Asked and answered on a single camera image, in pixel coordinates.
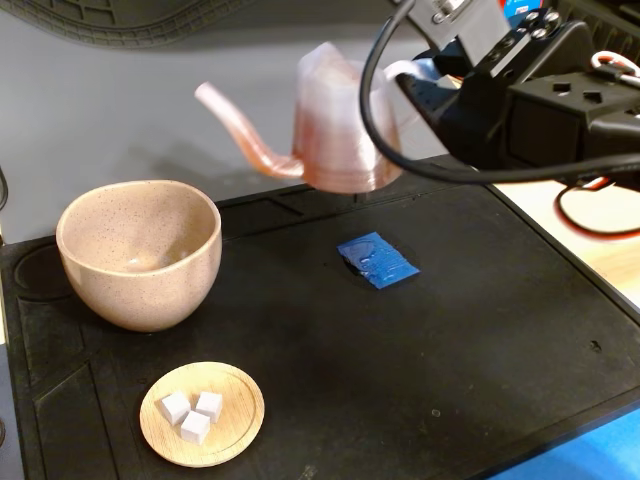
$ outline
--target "blue square pad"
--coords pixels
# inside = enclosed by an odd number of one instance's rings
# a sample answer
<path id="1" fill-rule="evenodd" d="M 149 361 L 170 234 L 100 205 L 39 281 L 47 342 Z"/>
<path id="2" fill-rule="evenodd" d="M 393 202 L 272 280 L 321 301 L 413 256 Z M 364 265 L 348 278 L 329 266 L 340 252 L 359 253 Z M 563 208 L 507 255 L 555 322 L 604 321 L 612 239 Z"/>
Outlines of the blue square pad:
<path id="1" fill-rule="evenodd" d="M 420 272 L 375 232 L 339 245 L 338 252 L 378 289 Z"/>

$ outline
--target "gray wall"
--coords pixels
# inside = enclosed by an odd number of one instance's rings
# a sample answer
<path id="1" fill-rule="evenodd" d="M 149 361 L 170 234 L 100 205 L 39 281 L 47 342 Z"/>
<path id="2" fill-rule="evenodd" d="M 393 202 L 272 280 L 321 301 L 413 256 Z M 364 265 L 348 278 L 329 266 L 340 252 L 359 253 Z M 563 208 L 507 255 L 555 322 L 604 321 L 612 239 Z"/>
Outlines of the gray wall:
<path id="1" fill-rule="evenodd" d="M 214 83 L 287 152 L 298 59 L 327 40 L 364 59 L 389 11 L 387 0 L 258 0 L 187 40 L 138 51 L 73 44 L 0 12 L 5 241 L 52 234 L 70 201 L 114 182 L 180 180 L 213 200 L 283 186 L 252 171 L 194 89 Z M 407 26 L 382 65 L 426 48 Z M 408 108 L 399 93 L 395 101 Z M 444 152 L 421 123 L 403 140 L 412 155 Z"/>

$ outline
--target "sugar cube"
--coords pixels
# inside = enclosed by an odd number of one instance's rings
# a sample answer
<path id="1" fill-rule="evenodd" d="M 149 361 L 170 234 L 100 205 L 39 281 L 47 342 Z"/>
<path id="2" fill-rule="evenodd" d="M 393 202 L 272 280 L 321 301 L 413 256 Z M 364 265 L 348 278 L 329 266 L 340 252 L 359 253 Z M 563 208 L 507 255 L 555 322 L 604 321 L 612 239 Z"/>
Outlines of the sugar cube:
<path id="1" fill-rule="evenodd" d="M 174 392 L 162 399 L 162 413 L 171 425 L 181 422 L 191 411 L 191 404 L 182 392 Z"/>
<path id="2" fill-rule="evenodd" d="M 180 436 L 187 442 L 202 445 L 211 428 L 209 417 L 198 412 L 189 412 L 180 427 Z"/>
<path id="3" fill-rule="evenodd" d="M 201 392 L 196 412 L 206 415 L 211 419 L 211 423 L 218 423 L 220 412 L 222 411 L 222 395 L 219 393 Z"/>

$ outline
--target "speckled beige bowl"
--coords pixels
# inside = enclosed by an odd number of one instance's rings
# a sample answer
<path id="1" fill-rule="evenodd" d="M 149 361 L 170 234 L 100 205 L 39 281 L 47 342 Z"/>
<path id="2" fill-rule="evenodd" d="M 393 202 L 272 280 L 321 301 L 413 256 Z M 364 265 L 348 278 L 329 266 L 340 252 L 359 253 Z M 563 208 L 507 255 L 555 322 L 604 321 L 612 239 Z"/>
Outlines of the speckled beige bowl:
<path id="1" fill-rule="evenodd" d="M 218 274 L 220 213 L 167 180 L 108 185 L 62 214 L 56 241 L 71 285 L 104 319 L 154 332 L 187 318 Z"/>

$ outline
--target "translucent pink plastic teapot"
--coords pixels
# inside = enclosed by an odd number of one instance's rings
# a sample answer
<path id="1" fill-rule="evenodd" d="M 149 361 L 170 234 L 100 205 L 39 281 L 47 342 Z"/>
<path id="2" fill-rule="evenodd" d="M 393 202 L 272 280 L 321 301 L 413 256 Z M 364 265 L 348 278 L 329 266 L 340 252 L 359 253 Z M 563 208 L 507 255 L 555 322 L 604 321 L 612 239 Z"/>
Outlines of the translucent pink plastic teapot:
<path id="1" fill-rule="evenodd" d="M 393 182 L 401 170 L 378 152 L 364 130 L 358 107 L 361 71 L 362 64 L 345 59 L 331 43 L 300 60 L 291 155 L 271 151 L 242 112 L 211 84 L 202 84 L 195 96 L 218 117 L 257 170 L 301 178 L 328 192 L 365 193 Z M 371 92 L 376 126 L 398 150 L 399 127 L 388 82 L 400 73 L 419 75 L 412 62 L 396 62 L 376 72 Z"/>

